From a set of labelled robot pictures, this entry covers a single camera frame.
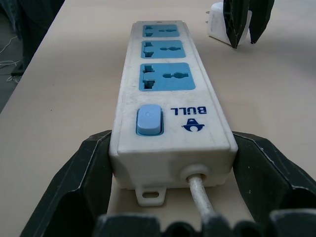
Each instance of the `blue socket panel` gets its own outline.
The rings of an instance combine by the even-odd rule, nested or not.
[[[179,37],[176,25],[145,25],[143,37]]]
[[[142,42],[142,58],[185,58],[180,40],[153,40]]]
[[[152,63],[140,66],[141,91],[193,90],[195,87],[187,63]]]

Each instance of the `power switch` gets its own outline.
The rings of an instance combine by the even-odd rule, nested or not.
[[[137,134],[160,135],[162,132],[162,109],[159,105],[143,105],[137,115]]]

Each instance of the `white cable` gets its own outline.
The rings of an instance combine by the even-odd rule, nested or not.
[[[0,66],[9,66],[9,65],[12,65],[12,64],[15,64],[15,66],[16,66],[16,63],[18,63],[18,62],[20,62],[20,60],[18,60],[18,61],[10,61],[10,60],[1,61],[1,62],[0,62]]]
[[[205,192],[202,176],[200,174],[194,174],[189,176],[187,180],[190,185],[193,200],[202,219],[206,219],[210,215],[215,215],[216,213]]]
[[[10,42],[3,48],[3,50],[0,51],[0,53],[2,53],[11,44],[12,40],[15,38],[18,38],[18,37],[16,36],[16,37],[13,37],[12,39],[10,39]]]
[[[17,77],[10,76],[6,81],[7,82],[14,81],[15,83],[18,84],[20,82],[20,79],[17,79]]]

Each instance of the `table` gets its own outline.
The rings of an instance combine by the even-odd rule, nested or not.
[[[270,139],[316,179],[316,2],[278,0],[258,43],[233,50],[206,34],[214,0],[66,0],[0,114],[0,235],[18,236],[54,174],[89,135],[112,128],[132,23],[182,20],[232,130]],[[216,211],[251,220],[231,173],[207,188]],[[142,208],[113,184],[109,214],[155,214],[164,230],[200,217],[189,189]]]

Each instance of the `white power strip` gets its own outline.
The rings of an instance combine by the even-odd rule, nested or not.
[[[134,23],[110,143],[118,184],[142,206],[161,205],[166,188],[189,187],[190,175],[223,184],[236,152],[187,25]]]

